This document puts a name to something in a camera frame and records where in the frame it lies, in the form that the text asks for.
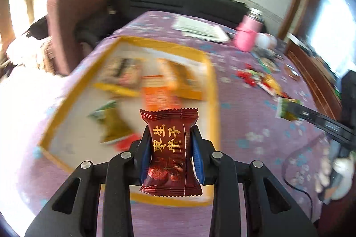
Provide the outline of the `white gloved right hand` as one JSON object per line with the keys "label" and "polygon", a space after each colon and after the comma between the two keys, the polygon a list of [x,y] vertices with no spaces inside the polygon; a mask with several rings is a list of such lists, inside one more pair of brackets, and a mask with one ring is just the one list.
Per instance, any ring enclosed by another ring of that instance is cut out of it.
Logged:
{"label": "white gloved right hand", "polygon": [[340,200],[347,195],[352,186],[355,174],[355,154],[348,157],[337,157],[333,161],[323,156],[320,170],[316,174],[315,191],[319,200],[324,204]]}

